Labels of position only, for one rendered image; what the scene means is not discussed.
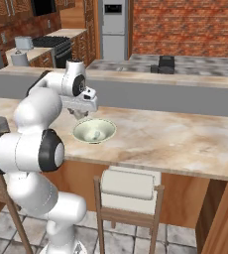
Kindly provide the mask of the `silver toaster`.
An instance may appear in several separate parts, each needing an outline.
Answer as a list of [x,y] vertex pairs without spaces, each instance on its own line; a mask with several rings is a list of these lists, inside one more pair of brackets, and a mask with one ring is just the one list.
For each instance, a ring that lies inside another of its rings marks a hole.
[[16,37],[15,45],[18,50],[31,50],[33,45],[33,40],[31,37]]

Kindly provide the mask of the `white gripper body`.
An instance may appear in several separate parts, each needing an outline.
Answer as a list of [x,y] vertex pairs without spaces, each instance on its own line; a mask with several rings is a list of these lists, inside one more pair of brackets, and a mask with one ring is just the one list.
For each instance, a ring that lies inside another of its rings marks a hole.
[[60,96],[62,106],[71,110],[81,112],[96,112],[98,110],[97,96],[86,98],[84,94],[78,96]]

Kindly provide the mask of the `pale green ice bowl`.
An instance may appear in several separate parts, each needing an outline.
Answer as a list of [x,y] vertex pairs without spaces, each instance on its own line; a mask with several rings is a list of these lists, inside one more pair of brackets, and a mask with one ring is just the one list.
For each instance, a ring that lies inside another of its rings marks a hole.
[[[88,134],[94,135],[95,131],[101,132],[101,137],[98,140],[87,140]],[[80,142],[88,144],[99,144],[112,138],[116,133],[116,125],[106,119],[86,119],[80,121],[73,128],[72,134],[74,138]]]

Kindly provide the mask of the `stainless steel fridge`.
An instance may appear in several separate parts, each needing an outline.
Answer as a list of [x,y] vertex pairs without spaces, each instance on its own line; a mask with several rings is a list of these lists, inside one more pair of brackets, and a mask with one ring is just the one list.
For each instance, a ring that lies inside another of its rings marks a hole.
[[128,0],[103,0],[103,58],[124,61],[128,55]]

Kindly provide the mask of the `black microwave oven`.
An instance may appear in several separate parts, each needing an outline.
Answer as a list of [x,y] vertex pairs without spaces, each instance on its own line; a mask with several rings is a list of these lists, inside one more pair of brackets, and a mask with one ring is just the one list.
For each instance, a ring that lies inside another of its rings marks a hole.
[[31,0],[33,14],[38,16],[47,15],[56,11],[55,0]]

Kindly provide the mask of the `black stove with oven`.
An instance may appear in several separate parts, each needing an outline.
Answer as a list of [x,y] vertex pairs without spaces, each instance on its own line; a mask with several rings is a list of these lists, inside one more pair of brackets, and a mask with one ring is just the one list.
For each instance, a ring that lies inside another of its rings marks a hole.
[[71,41],[68,37],[42,36],[33,39],[37,48],[52,48],[54,50],[55,68],[65,68],[67,60],[71,59]]

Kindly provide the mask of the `brown wooden wall cupboards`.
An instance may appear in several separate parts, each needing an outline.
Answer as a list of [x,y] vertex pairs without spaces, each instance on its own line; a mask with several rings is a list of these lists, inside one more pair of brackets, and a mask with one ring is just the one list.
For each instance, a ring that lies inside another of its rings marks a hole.
[[27,20],[32,16],[31,0],[0,0],[0,24]]

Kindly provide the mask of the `wooden island counter base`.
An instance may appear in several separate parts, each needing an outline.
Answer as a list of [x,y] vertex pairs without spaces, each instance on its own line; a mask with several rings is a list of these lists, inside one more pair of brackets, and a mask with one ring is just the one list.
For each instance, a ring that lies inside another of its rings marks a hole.
[[193,228],[199,254],[228,254],[228,162],[111,164],[160,172],[166,188],[160,221]]

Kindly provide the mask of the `wooden stool with white cushion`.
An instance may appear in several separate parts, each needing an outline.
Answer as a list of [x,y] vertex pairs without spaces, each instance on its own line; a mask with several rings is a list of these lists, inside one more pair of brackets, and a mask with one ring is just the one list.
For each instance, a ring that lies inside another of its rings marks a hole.
[[161,174],[140,174],[122,167],[105,170],[94,178],[100,254],[105,254],[103,221],[150,229],[149,254],[155,254],[165,187]]

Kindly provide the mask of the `brown wooden base cupboards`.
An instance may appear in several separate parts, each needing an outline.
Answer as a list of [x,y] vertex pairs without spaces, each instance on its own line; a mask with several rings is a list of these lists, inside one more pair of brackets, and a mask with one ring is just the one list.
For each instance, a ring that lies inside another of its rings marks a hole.
[[[70,38],[71,41],[71,59],[67,61],[81,61],[85,65],[90,65],[93,57],[89,55],[89,35],[87,31],[76,33]],[[54,50],[50,48],[48,52],[30,60],[30,66],[33,67],[55,67]]]

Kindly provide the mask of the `black coffee machine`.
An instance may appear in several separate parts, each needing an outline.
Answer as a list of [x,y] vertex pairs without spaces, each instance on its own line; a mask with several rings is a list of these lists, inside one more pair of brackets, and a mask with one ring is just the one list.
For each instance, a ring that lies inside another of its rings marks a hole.
[[174,74],[174,56],[160,56],[159,64],[151,65],[151,73]]

